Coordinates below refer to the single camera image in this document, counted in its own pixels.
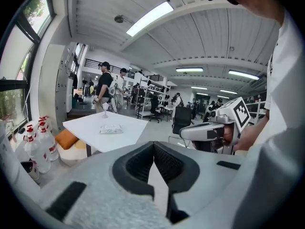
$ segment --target tree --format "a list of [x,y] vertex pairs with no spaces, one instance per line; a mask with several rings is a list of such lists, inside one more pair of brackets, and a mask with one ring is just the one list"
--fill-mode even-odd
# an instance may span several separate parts
[[33,18],[40,17],[42,15],[42,0],[31,0],[25,10],[23,11],[25,17],[28,19],[31,25],[34,25]]

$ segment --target gray device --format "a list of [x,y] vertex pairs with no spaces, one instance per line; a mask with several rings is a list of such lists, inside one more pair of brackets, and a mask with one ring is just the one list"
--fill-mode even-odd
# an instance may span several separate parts
[[[42,189],[40,206],[17,195],[47,228],[258,228],[302,177],[304,133],[304,126],[286,130],[253,146],[247,157],[135,144],[79,163]],[[147,184],[153,162],[169,189],[166,216]]]
[[[179,136],[193,141],[196,149],[206,152],[231,154],[233,145],[237,144],[240,133],[250,121],[249,111],[241,97],[227,102],[211,111],[209,122],[184,127]],[[229,125],[233,132],[231,142],[226,142],[224,125]]]

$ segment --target ceiling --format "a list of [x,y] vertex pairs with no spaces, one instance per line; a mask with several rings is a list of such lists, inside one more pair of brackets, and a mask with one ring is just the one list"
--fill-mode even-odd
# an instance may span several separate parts
[[[166,0],[68,0],[72,36],[124,57],[146,70],[167,76],[179,86],[206,86],[251,95],[265,90],[266,70],[279,26],[226,0],[170,0],[174,11],[134,37],[129,22],[138,21]],[[177,67],[203,67],[203,73],[177,73]],[[228,74],[238,70],[259,81]]]

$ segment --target black t-shirt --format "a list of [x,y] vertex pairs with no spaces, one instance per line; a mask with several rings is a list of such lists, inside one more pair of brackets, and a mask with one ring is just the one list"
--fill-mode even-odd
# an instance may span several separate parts
[[[96,88],[96,95],[100,94],[102,85],[107,85],[108,87],[110,87],[112,81],[113,79],[110,73],[103,73],[102,76],[99,78],[99,83]],[[105,91],[102,97],[110,97],[108,89]]]

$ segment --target orange cushion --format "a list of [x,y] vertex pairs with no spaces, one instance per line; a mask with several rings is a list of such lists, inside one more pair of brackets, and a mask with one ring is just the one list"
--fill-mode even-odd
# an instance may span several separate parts
[[63,149],[67,150],[78,140],[78,138],[65,129],[55,137],[55,140],[62,146]]

